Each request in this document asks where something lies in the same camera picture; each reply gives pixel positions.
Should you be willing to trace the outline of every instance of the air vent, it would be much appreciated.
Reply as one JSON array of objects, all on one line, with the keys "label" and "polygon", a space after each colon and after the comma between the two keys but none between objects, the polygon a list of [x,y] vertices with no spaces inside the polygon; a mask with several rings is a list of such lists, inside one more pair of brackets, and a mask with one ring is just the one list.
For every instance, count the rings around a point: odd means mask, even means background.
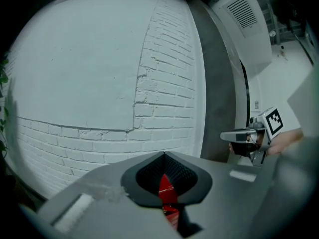
[{"label": "air vent", "polygon": [[254,35],[260,29],[258,20],[247,0],[233,0],[224,8],[235,20],[245,37]]}]

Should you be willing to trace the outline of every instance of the ceiling air conditioning unit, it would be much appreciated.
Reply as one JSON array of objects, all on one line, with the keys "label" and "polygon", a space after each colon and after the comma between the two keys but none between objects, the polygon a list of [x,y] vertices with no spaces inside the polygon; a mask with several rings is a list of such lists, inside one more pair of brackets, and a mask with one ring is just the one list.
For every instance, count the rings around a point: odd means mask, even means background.
[{"label": "ceiling air conditioning unit", "polygon": [[246,68],[264,69],[271,63],[270,38],[257,0],[219,0],[211,8],[227,29]]}]

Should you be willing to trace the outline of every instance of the black mesh texture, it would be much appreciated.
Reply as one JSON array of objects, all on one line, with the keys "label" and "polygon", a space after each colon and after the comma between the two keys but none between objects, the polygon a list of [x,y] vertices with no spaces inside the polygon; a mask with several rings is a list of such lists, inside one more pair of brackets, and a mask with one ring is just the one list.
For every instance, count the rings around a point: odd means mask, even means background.
[{"label": "black mesh texture", "polygon": [[145,190],[158,195],[164,173],[178,196],[190,190],[197,182],[195,172],[165,154],[139,170],[136,181]]},{"label": "black mesh texture", "polygon": [[159,194],[160,181],[164,174],[165,155],[158,157],[152,163],[143,167],[136,174],[137,183],[154,195]]},{"label": "black mesh texture", "polygon": [[197,182],[196,173],[167,155],[165,155],[165,174],[178,196],[190,190]]}]

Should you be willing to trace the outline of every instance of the red object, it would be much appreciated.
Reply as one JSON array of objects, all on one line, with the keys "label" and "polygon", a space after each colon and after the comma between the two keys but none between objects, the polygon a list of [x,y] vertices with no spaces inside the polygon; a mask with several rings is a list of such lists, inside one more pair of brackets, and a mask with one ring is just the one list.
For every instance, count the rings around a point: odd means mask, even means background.
[{"label": "red object", "polygon": [[159,198],[161,198],[163,202],[163,212],[167,220],[172,227],[177,230],[179,210],[172,207],[172,204],[177,204],[177,193],[165,174],[160,181]]}]

